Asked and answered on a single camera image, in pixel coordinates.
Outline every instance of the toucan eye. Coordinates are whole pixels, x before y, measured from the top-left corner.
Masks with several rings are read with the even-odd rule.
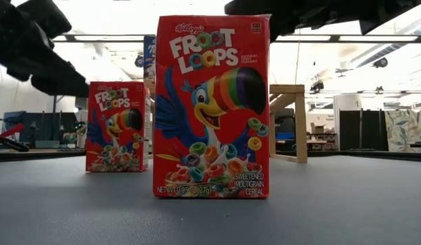
[[[205,95],[204,89],[200,88],[199,90],[197,90],[197,92],[195,93],[195,100],[197,100],[199,103],[204,103],[206,99],[207,97]]]
[[[114,126],[114,119],[108,119],[108,120],[106,121],[106,125],[107,125],[107,126]]]

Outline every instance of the cereal box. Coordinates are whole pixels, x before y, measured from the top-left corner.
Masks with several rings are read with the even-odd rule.
[[[91,82],[86,171],[148,168],[150,91],[143,82]]]
[[[268,52],[265,16],[160,18],[156,196],[268,197]]]

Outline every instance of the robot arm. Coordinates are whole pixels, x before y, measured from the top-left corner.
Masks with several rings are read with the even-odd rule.
[[[0,0],[0,64],[7,74],[48,95],[88,97],[88,85],[71,63],[54,51],[52,39],[71,30],[52,0],[18,7]]]
[[[271,42],[295,29],[360,21],[363,35],[421,4],[421,0],[232,0],[228,15],[272,14]]]

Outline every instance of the wooden stand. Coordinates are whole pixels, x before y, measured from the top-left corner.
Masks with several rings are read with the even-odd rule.
[[[271,98],[277,98],[270,105],[269,115],[269,155],[271,158],[292,161],[295,163],[307,163],[307,123],[305,122],[304,85],[271,85],[269,93]],[[297,156],[277,154],[275,151],[275,113],[283,110],[286,106],[294,103]]]

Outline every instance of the froot loops logo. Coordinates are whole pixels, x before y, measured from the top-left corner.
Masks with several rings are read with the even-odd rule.
[[[173,57],[178,60],[182,74],[199,70],[203,67],[219,66],[221,61],[225,61],[229,66],[236,66],[239,63],[239,59],[236,56],[237,50],[232,48],[231,38],[234,34],[234,29],[220,29],[211,33],[201,31],[198,35],[177,37],[171,40],[169,45]],[[183,52],[182,55],[192,53],[188,57],[187,62],[184,56],[180,56],[181,50]]]
[[[120,88],[118,90],[109,90],[97,93],[95,100],[100,106],[102,112],[112,108],[129,108],[130,99],[128,98],[129,89]]]

